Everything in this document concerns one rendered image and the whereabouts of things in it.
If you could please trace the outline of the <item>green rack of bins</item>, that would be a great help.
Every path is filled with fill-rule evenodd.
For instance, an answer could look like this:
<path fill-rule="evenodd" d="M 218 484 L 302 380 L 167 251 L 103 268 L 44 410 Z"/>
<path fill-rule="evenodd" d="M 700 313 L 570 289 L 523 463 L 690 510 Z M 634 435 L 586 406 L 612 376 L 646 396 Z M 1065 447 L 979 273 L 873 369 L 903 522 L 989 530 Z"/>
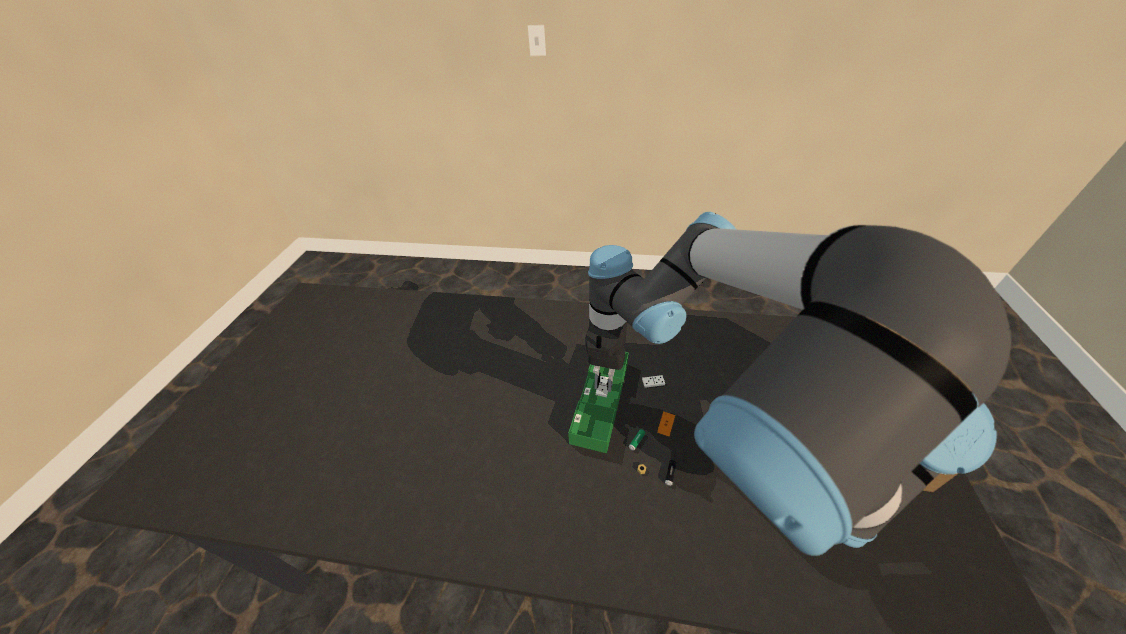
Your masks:
<path fill-rule="evenodd" d="M 628 355 L 629 352 L 625 352 L 622 369 L 614 372 L 613 389 L 607 398 L 596 395 L 595 365 L 590 364 L 586 386 L 568 432 L 570 445 L 607 453 L 627 370 Z"/>

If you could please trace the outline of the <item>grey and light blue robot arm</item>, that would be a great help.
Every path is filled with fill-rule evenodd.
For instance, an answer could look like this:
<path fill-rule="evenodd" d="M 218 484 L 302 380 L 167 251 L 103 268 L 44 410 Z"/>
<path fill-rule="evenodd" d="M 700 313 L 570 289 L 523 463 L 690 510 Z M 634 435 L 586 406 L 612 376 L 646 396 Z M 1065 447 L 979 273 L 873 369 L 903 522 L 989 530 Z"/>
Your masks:
<path fill-rule="evenodd" d="M 863 547 L 940 473 L 974 471 L 995 448 L 984 403 L 1010 357 L 1006 307 L 933 236 L 738 230 L 704 212 L 645 278 L 632 268 L 626 248 L 596 249 L 589 303 L 652 343 L 680 332 L 706 277 L 802 309 L 694 436 L 805 554 Z"/>

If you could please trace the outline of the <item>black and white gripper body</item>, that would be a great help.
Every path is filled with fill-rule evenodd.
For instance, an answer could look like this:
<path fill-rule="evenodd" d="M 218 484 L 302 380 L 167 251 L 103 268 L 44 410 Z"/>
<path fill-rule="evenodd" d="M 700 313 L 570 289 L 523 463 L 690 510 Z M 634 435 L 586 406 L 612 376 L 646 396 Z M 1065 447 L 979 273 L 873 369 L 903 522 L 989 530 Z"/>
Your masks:
<path fill-rule="evenodd" d="M 625 359 L 627 322 L 619 315 L 605 315 L 591 309 L 586 350 L 591 365 L 620 370 Z"/>

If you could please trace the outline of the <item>orange nine-volt battery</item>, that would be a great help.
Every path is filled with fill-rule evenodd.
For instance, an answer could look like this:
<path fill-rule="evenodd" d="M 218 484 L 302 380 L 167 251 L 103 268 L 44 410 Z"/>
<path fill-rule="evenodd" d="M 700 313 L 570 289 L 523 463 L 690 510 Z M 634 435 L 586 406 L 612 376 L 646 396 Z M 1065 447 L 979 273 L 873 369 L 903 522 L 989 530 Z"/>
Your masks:
<path fill-rule="evenodd" d="M 665 436 L 670 436 L 673 422 L 674 422 L 674 416 L 663 411 L 656 434 L 663 434 Z"/>

